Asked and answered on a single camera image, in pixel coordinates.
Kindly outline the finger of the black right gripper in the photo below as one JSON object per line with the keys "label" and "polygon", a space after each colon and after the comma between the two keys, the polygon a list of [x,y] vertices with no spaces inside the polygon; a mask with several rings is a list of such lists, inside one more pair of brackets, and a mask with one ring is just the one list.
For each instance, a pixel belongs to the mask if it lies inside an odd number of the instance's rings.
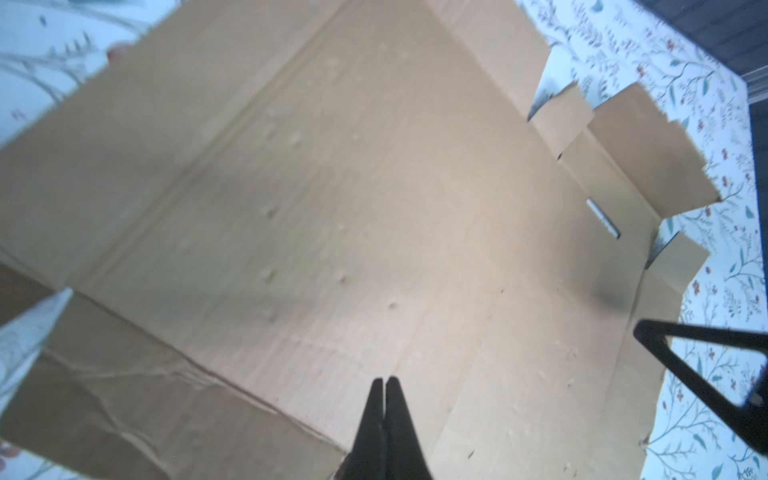
{"label": "finger of the black right gripper", "polygon": [[671,371],[747,446],[761,455],[767,453],[767,374],[759,375],[742,404],[728,400],[705,378],[676,355],[667,344],[669,337],[751,350],[765,355],[767,335],[668,321],[641,319],[633,329],[634,338],[667,370]]}

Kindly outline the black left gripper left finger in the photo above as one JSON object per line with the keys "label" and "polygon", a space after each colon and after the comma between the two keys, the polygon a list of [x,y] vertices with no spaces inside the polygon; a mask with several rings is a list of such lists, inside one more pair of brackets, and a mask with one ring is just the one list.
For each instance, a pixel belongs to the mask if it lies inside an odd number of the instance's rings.
{"label": "black left gripper left finger", "polygon": [[384,383],[381,378],[376,378],[370,387],[352,449],[335,472],[336,479],[385,478],[386,435],[383,422]]}

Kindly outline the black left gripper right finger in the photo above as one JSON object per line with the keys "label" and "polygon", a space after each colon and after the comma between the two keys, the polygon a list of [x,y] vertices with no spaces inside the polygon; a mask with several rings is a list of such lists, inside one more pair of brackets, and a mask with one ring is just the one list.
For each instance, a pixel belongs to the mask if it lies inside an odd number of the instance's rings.
{"label": "black left gripper right finger", "polygon": [[402,386],[391,376],[385,385],[383,420],[386,454],[385,478],[392,480],[431,480],[411,419]]}

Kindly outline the brown cardboard box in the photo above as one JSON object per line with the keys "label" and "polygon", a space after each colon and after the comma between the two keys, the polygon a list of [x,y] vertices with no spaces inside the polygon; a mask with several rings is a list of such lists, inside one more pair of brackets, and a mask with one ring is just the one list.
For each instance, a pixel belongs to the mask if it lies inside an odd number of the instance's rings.
{"label": "brown cardboard box", "polygon": [[1,152],[1,435],[110,479],[325,479],[395,376],[437,479],[635,477],[720,199],[640,84],[532,106],[512,1],[191,1]]}

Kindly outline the aluminium frame corner post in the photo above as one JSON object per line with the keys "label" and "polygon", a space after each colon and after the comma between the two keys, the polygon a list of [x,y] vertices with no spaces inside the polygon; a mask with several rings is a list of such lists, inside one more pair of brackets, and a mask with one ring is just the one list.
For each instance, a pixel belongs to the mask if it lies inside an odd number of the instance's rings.
{"label": "aluminium frame corner post", "polygon": [[768,66],[764,65],[745,73],[741,78],[747,84],[748,103],[750,105],[768,99]]}

